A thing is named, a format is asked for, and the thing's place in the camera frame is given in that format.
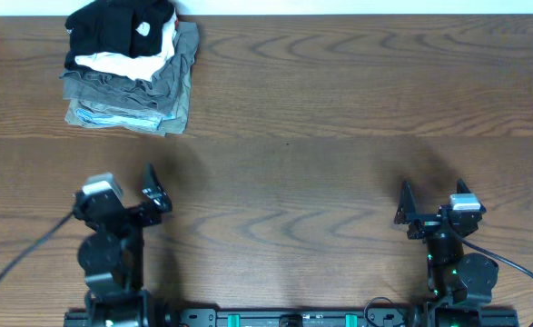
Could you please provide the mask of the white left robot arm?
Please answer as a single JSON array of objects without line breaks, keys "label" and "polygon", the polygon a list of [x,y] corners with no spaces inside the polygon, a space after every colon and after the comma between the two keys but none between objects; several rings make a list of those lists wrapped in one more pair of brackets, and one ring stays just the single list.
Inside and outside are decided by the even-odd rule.
[{"label": "white left robot arm", "polygon": [[162,222],[173,209],[151,164],[143,173],[146,200],[122,204],[112,173],[86,180],[75,195],[73,216],[94,231],[80,245],[77,261],[88,287],[84,326],[159,326],[161,316],[143,289],[143,229]]}]

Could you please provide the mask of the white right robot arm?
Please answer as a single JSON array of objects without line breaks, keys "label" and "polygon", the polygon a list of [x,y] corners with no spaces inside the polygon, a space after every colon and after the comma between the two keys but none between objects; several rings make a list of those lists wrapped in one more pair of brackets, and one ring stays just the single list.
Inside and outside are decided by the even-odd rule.
[{"label": "white right robot arm", "polygon": [[465,237],[478,229],[486,208],[462,180],[436,213],[421,213],[410,184],[403,182],[395,224],[428,250],[428,288],[433,298],[409,315],[410,326],[480,326],[481,307],[492,300],[498,264],[481,253],[464,253]]}]

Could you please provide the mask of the black t-shirt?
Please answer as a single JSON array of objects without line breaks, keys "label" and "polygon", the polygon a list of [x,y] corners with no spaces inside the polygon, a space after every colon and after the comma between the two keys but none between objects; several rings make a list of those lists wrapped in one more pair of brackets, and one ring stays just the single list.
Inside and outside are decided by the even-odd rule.
[{"label": "black t-shirt", "polygon": [[95,0],[70,14],[65,23],[69,47],[64,67],[78,55],[101,52],[130,58],[162,50],[163,25],[175,13],[168,0]]}]

